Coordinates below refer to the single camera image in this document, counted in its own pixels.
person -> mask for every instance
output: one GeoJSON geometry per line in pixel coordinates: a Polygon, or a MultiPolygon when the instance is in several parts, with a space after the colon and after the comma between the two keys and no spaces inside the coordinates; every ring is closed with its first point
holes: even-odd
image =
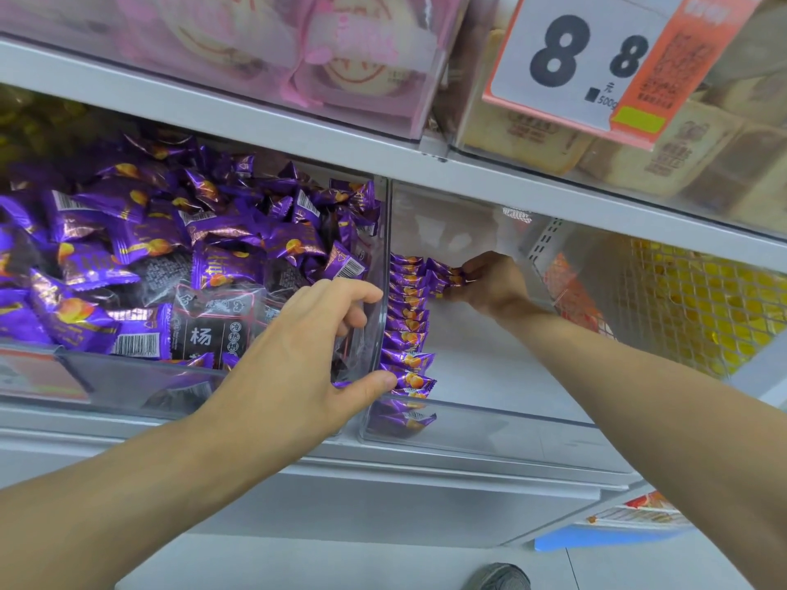
{"type": "MultiPolygon", "coordinates": [[[[722,382],[576,327],[528,300],[514,261],[464,265],[464,301],[519,339],[621,454],[759,590],[787,579],[787,416],[722,382]]],[[[3,590],[105,590],[176,536],[308,453],[395,384],[330,384],[337,335],[382,291],[302,288],[195,414],[0,491],[3,590]]],[[[528,588],[495,564],[471,590],[528,588]]]]}

white tile floor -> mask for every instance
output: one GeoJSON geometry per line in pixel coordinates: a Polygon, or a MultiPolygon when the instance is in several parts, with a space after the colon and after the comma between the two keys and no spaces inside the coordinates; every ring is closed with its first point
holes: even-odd
{"type": "Polygon", "coordinates": [[[702,535],[536,553],[185,535],[118,590],[460,590],[480,565],[522,567],[533,590],[751,590],[702,535]]]}

gray shoe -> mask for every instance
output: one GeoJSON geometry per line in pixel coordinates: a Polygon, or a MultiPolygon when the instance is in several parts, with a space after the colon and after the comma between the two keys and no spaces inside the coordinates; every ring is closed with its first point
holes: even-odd
{"type": "Polygon", "coordinates": [[[464,590],[530,590],[530,580],[516,565],[493,563],[475,572],[464,590]]]}

person's right hand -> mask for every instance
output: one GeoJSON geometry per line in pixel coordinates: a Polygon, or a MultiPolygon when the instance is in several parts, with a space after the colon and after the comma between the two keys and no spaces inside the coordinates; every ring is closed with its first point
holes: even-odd
{"type": "Polygon", "coordinates": [[[498,321],[514,315],[541,313],[530,302],[522,271],[514,259],[497,252],[484,252],[462,265],[467,286],[448,288],[446,299],[467,302],[482,315],[498,321]]]}

white shelf edge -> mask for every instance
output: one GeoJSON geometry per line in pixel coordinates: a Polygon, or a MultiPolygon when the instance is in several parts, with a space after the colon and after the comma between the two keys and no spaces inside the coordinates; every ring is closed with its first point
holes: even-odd
{"type": "Polygon", "coordinates": [[[787,242],[0,35],[0,82],[787,272],[787,242]]]}

